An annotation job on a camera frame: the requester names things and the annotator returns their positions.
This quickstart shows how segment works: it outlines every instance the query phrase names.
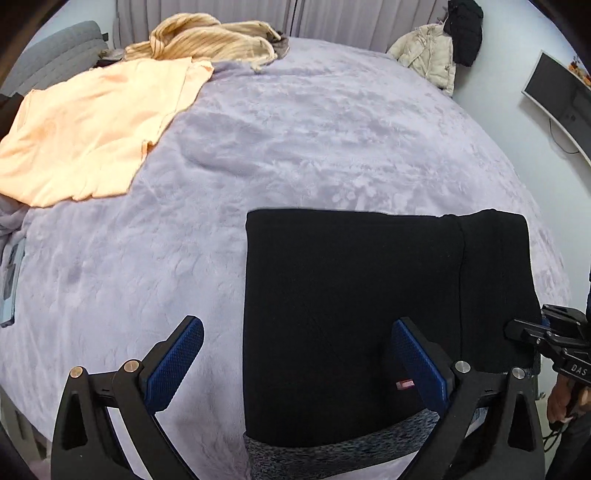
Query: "silver screw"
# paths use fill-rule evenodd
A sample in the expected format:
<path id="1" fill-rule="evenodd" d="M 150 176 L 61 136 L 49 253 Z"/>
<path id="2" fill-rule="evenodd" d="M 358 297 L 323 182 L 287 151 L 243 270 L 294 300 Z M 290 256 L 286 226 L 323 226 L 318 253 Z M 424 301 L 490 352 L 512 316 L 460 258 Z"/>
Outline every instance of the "silver screw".
<path id="1" fill-rule="evenodd" d="M 70 370 L 70 376 L 72 378 L 78 378 L 82 375 L 83 371 L 84 370 L 82 370 L 82 367 L 74 367 L 72 370 Z"/>
<path id="2" fill-rule="evenodd" d="M 139 362 L 137 360 L 129 360 L 123 366 L 123 370 L 132 374 L 139 368 Z"/>
<path id="3" fill-rule="evenodd" d="M 462 374 L 467 374 L 470 371 L 471 367 L 470 364 L 468 362 L 465 362 L 464 360 L 460 360 L 459 362 L 456 362 L 456 370 L 459 371 Z"/>
<path id="4" fill-rule="evenodd" d="M 515 368 L 514 368 L 514 369 L 511 371 L 511 373 L 513 373 L 513 376 L 514 376 L 515 378 L 519 378 L 520 380 L 521 380 L 521 379 L 523 379 L 523 378 L 525 378 L 525 372 L 523 371 L 523 369 L 522 369 L 522 368 L 515 367 Z"/>

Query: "wall-mounted tv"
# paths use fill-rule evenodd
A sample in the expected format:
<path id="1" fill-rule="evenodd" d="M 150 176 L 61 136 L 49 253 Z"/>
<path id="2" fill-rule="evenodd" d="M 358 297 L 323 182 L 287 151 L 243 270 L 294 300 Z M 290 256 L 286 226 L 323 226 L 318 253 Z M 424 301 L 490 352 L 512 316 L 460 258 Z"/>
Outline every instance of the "wall-mounted tv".
<path id="1" fill-rule="evenodd" d="M 591 164 L 591 88 L 542 52 L 523 93 L 556 121 Z"/>

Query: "red tag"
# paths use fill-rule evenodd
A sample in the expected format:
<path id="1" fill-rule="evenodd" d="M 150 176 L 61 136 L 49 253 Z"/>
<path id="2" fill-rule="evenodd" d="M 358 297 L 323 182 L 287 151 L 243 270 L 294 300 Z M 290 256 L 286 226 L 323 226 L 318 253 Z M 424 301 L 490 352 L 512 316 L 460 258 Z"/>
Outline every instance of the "red tag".
<path id="1" fill-rule="evenodd" d="M 401 382 L 396 382 L 396 388 L 399 390 L 407 390 L 412 387 L 414 387 L 414 382 L 412 380 L 402 380 Z"/>

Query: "gray curtain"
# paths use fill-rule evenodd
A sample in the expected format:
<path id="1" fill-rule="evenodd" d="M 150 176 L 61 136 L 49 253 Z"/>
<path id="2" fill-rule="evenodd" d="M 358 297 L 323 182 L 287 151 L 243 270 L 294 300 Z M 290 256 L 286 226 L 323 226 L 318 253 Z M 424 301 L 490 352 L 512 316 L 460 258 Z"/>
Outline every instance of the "gray curtain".
<path id="1" fill-rule="evenodd" d="M 447 0 L 298 0 L 297 37 L 386 52 L 413 28 L 437 22 Z"/>
<path id="2" fill-rule="evenodd" d="M 292 0 L 117 0 L 113 42 L 124 48 L 148 40 L 162 20 L 180 12 L 205 12 L 221 22 L 262 20 L 285 32 L 291 4 Z"/>

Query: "bed sheet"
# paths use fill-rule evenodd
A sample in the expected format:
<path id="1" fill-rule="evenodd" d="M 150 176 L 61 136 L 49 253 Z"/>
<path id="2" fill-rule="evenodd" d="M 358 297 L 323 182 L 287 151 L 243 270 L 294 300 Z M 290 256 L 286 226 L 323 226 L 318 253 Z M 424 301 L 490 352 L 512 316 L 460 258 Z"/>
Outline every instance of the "bed sheet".
<path id="1" fill-rule="evenodd" d="M 384 54 L 290 41 L 289 55 L 260 74 L 217 64 L 127 195 L 27 213 L 16 323 L 0 331 L 0 384 L 43 435 L 51 438 L 71 367 L 117 369 L 193 314 L 204 323 L 204 346 L 157 417 L 199 478 L 246 477 L 241 347 L 251 209 L 520 213 L 540 302 L 569 302 L 535 201 L 462 108 Z M 343 478 L 393 478 L 400 463 L 392 465 Z"/>

